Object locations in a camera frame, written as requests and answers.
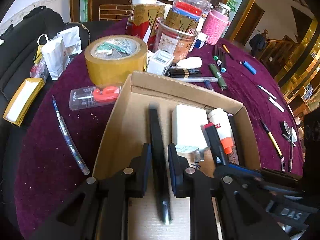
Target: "yellow pen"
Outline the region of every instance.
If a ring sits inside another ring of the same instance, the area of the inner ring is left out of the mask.
[[[266,124],[261,120],[261,118],[260,118],[260,122],[261,122],[264,130],[267,132],[270,140],[272,141],[274,147],[276,148],[276,150],[277,150],[277,152],[278,152],[279,158],[280,158],[280,160],[281,160],[281,171],[284,171],[284,157],[283,157],[283,155],[282,155],[282,153],[281,153],[281,151],[280,151],[280,148],[279,148],[279,146],[278,146],[275,138],[273,137],[272,133],[270,132],[269,128],[268,128],[268,127],[266,126]]]
[[[224,44],[222,44],[222,47],[225,49],[225,51],[229,54],[229,56],[231,57],[231,59],[232,60],[235,60],[234,58],[233,58],[233,56],[230,54],[230,51],[227,49],[227,47],[224,45]]]

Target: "barcode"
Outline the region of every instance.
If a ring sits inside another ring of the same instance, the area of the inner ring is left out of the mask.
[[[160,57],[155,57],[155,60],[160,61],[160,62],[162,62],[164,64],[167,62],[166,60],[164,60],[164,59],[162,59]]]

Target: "door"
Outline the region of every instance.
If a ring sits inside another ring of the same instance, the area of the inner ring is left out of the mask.
[[[235,41],[239,42],[242,45],[246,45],[251,34],[261,20],[263,14],[264,10],[262,10],[256,3],[253,3],[246,19],[244,20],[239,32],[235,37]]]

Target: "orange cap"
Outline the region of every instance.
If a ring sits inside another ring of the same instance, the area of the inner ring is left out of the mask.
[[[221,144],[226,154],[232,153],[233,141],[231,137],[226,137],[222,139]]]

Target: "paper bag handle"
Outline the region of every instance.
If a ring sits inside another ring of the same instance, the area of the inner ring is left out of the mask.
[[[47,40],[47,42],[49,42],[47,34],[45,34],[45,33],[44,33],[44,34],[41,34],[41,35],[39,36],[39,38],[38,38],[38,41],[37,41],[39,46],[40,46],[39,40],[40,40],[40,38],[41,38],[43,35],[45,36],[45,39]]]

